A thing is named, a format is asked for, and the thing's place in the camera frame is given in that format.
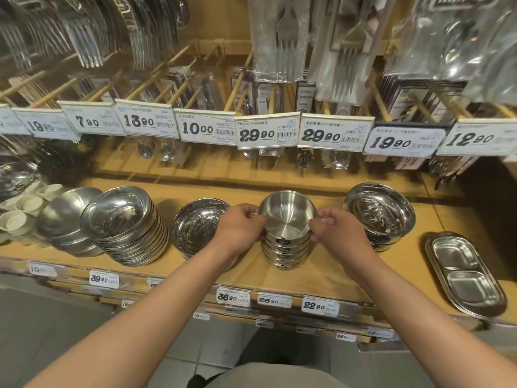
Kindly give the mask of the person's right hand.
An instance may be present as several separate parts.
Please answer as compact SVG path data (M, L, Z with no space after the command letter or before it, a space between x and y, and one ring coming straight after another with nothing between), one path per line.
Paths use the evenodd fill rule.
M380 259L368 241L365 228L356 217L338 207L318 210L315 219L327 219L329 230L321 244L343 267L350 277L364 275L378 265Z

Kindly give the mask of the person's left hand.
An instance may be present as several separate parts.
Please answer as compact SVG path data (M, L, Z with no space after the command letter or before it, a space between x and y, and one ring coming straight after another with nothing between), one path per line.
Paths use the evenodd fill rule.
M219 217L216 232L208 244L210 250L226 261L240 256L255 244L250 240L251 223L266 224L258 206L250 203L231 206Z

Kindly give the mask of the small steel bowl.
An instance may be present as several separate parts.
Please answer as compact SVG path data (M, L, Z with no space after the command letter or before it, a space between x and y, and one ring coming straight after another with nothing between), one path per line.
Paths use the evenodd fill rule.
M318 217L313 202L297 191L281 190L268 195L258 214L266 219L265 234L293 241L309 234L308 222Z

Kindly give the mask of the person's left forearm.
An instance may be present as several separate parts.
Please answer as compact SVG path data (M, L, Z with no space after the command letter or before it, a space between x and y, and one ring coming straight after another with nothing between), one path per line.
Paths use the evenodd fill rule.
M229 241L212 240L23 388L145 388L210 288L239 254Z

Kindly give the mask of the person's right forearm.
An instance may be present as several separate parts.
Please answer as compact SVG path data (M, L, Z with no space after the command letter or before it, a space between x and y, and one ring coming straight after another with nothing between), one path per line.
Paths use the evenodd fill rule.
M372 250L339 258L436 388L517 388L517 365L467 331Z

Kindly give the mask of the stack of small steel dishes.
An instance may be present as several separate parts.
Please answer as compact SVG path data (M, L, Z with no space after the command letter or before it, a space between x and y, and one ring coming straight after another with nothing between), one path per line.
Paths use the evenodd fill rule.
M289 240L276 238L267 233L261 241L261 249L272 266L288 271L300 267L307 261L313 250L313 243L308 234Z

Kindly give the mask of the wooden display shelf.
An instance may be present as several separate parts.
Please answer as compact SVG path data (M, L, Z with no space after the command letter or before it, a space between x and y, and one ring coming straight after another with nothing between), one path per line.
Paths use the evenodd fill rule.
M259 205L271 193L270 190L223 188L214 186L192 186L183 184L159 184L92 178L86 181L92 186L107 191L119 186L136 186L144 189L162 219L169 226L177 211L187 203L206 197L213 197L229 203ZM415 228L402 240L379 257L401 276L413 283L446 313L456 318L467 315L453 307L443 294L441 285L431 268L424 250L424 236L440 231L461 234L470 240L481 254L492 275L497 279L507 296L507 309L501 317L502 323L517 324L517 245L513 230L517 222L506 221L504 211L489 211L483 219L480 212L469 207L452 207L414 203L417 215ZM0 246L0 258L34 261L71 268L76 278L86 279L91 269L115 272L120 279L126 275L136 280L136 292L149 290L146 278L164 278L184 263L185 258L174 246L152 263L138 267L123 266L106 254L92 258L76 258L55 248L23 245L11 241ZM312 248L306 262L300 267L282 271L274 267L263 254L261 245L254 244L236 266L222 274L216 284L241 290L288 294L293 297L293 306L299 307L303 296L313 296L345 302L346 317L359 315L359 321L388 327L384 316L374 307L373 301L345 273L344 269L323 246Z

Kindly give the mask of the wide steel bowl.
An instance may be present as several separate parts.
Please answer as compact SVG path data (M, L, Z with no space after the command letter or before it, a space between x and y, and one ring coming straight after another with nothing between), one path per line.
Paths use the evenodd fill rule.
M219 218L230 205L217 198L201 198L183 206L171 226L173 246L188 260L213 238Z

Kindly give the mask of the stack of patterned steel bowls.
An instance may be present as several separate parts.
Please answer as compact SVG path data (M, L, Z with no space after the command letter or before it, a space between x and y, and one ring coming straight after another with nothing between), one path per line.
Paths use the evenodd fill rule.
M377 253L390 249L416 224L416 213L409 200L381 183L365 182L354 186L344 203L364 227Z

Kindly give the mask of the row of shelf edge labels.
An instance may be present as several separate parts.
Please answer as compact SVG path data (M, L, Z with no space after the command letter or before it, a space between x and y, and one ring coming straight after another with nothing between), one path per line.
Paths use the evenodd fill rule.
M29 273L32 275L49 278L57 277L57 265L36 261L28 261L26 265ZM108 289L114 289L115 285L120 284L120 276L118 274L98 270L89 271L88 280L90 286ZM251 306L251 300L251 291L230 287L216 287L216 302L219 304L249 308ZM293 305L291 296L267 292L258 292L256 301L261 306L284 309L290 309ZM340 304L336 300L304 296L301 301L301 311L303 313L335 318L339 315ZM366 333L369 336L381 339L393 341L399 339L394 330L384 328L367 327Z

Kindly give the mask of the row of hanging price tags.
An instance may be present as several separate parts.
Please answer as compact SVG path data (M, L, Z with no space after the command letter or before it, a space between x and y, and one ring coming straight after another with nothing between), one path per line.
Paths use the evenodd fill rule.
M463 118L449 126L301 112L243 116L124 99L58 103L62 108L0 104L0 133L74 142L83 134L152 136L238 150L299 147L411 158L508 156L517 149L517 118Z

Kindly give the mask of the tall stack of steel bowls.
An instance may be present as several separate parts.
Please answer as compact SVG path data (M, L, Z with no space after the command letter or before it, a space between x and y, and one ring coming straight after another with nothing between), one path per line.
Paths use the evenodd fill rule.
M170 244L170 231L156 205L136 186L96 196L81 213L80 229L112 260L129 267L152 263Z

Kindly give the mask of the person's grey shirt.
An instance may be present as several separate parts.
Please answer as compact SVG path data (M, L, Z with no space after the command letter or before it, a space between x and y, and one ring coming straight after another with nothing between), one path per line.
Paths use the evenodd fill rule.
M213 379L204 388L352 388L329 373L306 366L248 363Z

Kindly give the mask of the row of wooden display pegs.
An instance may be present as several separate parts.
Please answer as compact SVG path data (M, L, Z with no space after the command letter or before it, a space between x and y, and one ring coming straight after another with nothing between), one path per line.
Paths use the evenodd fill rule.
M173 90L171 86L160 91L155 102L159 103L167 93L171 91L169 103L175 103L182 98L188 87L193 87L193 81L200 79L198 87L194 89L189 98L188 104L184 107L191 108L203 92L202 85L208 85L211 77L217 85L217 92L225 99L224 110L235 110L239 116L242 115L243 103L246 98L257 100L258 93L252 82L251 72L253 67L253 49L250 41L237 42L243 44L244 50L248 51L247 58L244 54L237 55L237 61L241 62L238 67L239 74L234 86L223 86L223 78L232 74L228 69L232 54L226 53L226 42L223 40L202 41L208 44L208 52L203 54L199 50L198 41L190 41L186 46L176 53L166 54L164 58L153 68L135 70L130 65L129 56L125 53L117 53L107 58L106 64L98 71L93 69L78 69L76 54L70 55L59 61L52 61L40 68L37 72L15 77L15 82L9 83L8 79L0 78L0 103L8 104L18 108L54 108L54 102L66 92L77 86L82 80L100 75L108 79L103 86L87 91L81 97L83 102L98 103L101 97L108 91L114 89L126 95L128 100L137 99L141 93L151 85L159 85L160 80L169 74L171 67L188 67L190 73L184 83Z

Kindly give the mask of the divided oval steel dish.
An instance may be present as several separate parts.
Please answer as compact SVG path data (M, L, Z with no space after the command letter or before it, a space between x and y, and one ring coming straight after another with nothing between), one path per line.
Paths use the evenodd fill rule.
M430 233L425 253L449 302L476 319L494 319L507 310L507 297L474 244L453 232Z

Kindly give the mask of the packaged fork and knife set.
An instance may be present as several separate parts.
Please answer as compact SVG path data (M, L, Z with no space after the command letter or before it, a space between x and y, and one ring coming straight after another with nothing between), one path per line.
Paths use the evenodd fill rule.
M365 81L396 0L319 0L308 78L316 99L362 104Z

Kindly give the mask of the packaged steel fork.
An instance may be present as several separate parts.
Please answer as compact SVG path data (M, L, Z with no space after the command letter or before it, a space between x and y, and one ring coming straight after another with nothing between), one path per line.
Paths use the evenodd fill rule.
M311 0L247 0L255 81L303 80Z

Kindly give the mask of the stack of matte steel bowls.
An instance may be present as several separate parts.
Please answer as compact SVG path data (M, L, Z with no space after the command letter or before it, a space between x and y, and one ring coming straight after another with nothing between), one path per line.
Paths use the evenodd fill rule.
M75 188L48 202L36 217L36 234L55 249L76 258L103 254L80 228L81 214L101 193L101 189L94 187Z

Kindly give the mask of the bunch of clear cutlery packs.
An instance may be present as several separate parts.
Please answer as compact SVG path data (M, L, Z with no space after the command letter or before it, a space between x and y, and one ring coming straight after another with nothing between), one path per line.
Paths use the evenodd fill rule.
M517 0L415 0L388 74L466 82L472 102L517 106Z

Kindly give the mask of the hanging steel strainers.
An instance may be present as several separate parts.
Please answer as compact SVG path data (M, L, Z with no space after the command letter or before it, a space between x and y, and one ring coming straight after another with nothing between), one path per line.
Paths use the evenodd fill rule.
M25 192L35 182L70 187L90 164L93 143L0 134L0 202Z

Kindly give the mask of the bunch of hanging steel forks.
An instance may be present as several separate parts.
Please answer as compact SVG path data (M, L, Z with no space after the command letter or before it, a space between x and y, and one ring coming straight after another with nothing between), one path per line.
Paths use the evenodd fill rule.
M75 56L96 69L126 53L144 70L177 51L189 21L187 0L0 0L0 65L29 73Z

